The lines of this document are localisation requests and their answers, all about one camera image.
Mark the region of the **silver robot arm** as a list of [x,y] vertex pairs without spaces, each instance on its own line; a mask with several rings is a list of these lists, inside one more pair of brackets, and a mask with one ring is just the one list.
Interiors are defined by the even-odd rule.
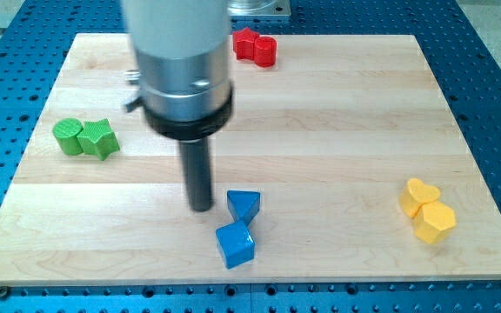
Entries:
[[122,0],[134,49],[138,98],[157,133],[179,141],[207,137],[232,112],[230,15],[226,0]]

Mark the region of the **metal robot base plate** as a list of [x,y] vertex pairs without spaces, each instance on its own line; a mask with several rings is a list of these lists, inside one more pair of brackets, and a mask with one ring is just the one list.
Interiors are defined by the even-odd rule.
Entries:
[[229,0],[228,8],[237,17],[288,17],[290,0]]

